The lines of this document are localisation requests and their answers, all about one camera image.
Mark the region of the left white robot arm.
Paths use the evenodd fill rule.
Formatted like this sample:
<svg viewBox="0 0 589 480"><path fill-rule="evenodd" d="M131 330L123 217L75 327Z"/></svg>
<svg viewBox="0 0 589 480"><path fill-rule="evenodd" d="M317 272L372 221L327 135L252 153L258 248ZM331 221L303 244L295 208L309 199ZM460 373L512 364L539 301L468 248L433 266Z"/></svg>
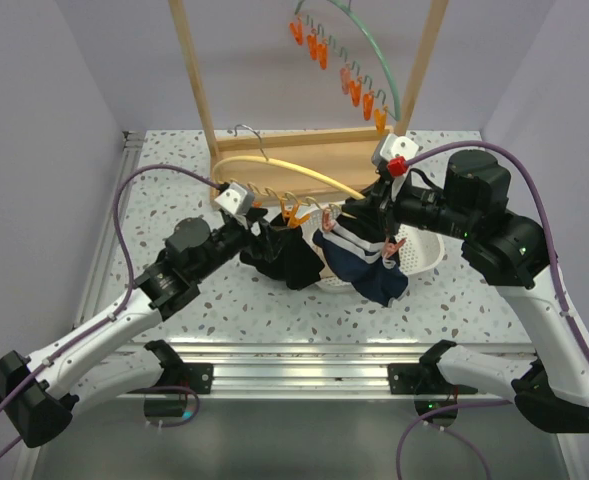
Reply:
<svg viewBox="0 0 589 480"><path fill-rule="evenodd" d="M178 223L150 264L109 307L59 340L22 355L0 358L0 412L29 448L60 435L74 416L122 393L183 390L183 363L169 344L152 340L130 355L116 350L180 312L199 285L240 253L277 257L285 230L262 208L222 215L213 229L202 218Z"/></svg>

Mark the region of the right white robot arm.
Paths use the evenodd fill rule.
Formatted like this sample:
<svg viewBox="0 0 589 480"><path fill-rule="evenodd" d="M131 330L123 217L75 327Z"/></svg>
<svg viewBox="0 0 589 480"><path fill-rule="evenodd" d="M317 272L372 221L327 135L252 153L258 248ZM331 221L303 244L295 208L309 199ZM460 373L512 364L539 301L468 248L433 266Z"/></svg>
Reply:
<svg viewBox="0 0 589 480"><path fill-rule="evenodd" d="M533 361L509 360L441 340L417 366L392 373L413 393L472 388L514 403L547 433L589 433L588 336L571 311L548 224L507 208L510 172L486 151L461 150L450 157L442 188L405 181L393 194L406 160L376 153L372 162L379 178L348 212L461 240L463 259L508 303L536 353Z"/></svg>

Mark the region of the green clip hanger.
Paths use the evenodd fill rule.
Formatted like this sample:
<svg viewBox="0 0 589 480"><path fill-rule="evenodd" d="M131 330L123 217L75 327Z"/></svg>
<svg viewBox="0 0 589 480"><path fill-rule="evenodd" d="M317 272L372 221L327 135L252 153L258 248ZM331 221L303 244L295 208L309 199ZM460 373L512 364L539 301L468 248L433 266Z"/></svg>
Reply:
<svg viewBox="0 0 589 480"><path fill-rule="evenodd" d="M350 1L329 1L363 36L378 62L386 87L378 87L373 76L363 69L343 43L335 35L328 33L325 26L310 13L303 12L304 4L305 1L295 3L293 19L288 25L294 41L307 49L310 59L323 71L329 68L331 54L338 59L342 94L350 99L353 107L361 108L363 119L372 122L377 133L382 135L389 120L401 119L401 105L395 77L378 42L365 23L353 12Z"/></svg>

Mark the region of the black sock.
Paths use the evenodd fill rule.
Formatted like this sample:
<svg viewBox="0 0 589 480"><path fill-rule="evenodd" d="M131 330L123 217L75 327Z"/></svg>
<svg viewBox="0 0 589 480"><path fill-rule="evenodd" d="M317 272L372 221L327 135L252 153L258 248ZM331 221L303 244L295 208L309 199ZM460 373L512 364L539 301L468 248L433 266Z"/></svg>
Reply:
<svg viewBox="0 0 589 480"><path fill-rule="evenodd" d="M276 258L267 262L242 252L240 262L254 267L270 279L283 281L290 290L302 290L318 282L325 264L303 239L302 228L288 228L281 214L277 214L270 224L283 228L283 248Z"/></svg>

